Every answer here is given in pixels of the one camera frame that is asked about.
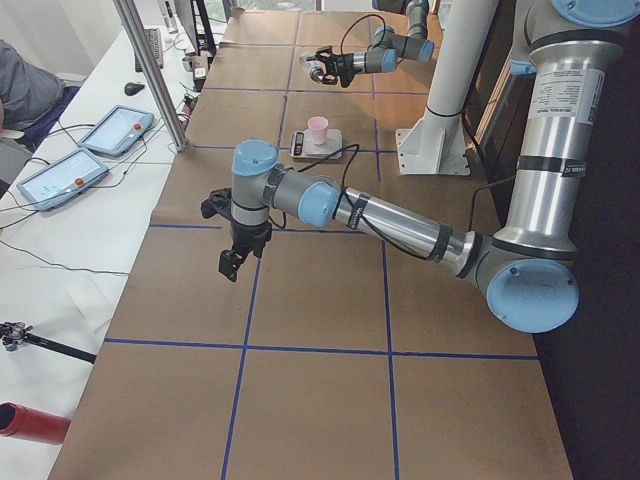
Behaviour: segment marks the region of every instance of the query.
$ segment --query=dark background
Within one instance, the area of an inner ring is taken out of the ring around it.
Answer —
[[[503,0],[470,95],[475,126],[508,55],[514,1]],[[607,72],[570,238],[580,306],[534,340],[575,480],[640,478],[640,19]],[[489,181],[513,175],[532,80],[517,80],[486,146]],[[493,189],[502,224],[512,185]]]

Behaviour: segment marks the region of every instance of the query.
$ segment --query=white scale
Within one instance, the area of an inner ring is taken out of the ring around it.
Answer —
[[[316,145],[311,141],[309,130],[295,131],[291,136],[291,150],[289,154],[296,160],[317,160],[342,148],[342,132],[334,128],[327,130],[327,141]],[[329,160],[338,160],[342,152],[336,153]]]

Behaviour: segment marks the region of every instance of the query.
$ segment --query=black mouse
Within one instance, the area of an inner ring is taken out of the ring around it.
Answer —
[[[144,88],[142,83],[129,82],[124,86],[124,94],[129,97],[135,95]]]

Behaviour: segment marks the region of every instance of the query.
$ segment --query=red cylinder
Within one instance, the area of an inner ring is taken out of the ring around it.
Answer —
[[[59,445],[64,441],[70,424],[68,418],[15,403],[0,405],[0,435],[3,437]]]

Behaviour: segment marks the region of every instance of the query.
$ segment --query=cup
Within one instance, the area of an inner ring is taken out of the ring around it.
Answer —
[[[0,435],[3,437],[60,445],[70,424],[68,418],[15,403],[0,405]]]
[[[329,130],[329,120],[324,117],[311,117],[307,122],[311,143],[323,145],[327,141],[327,131]]]

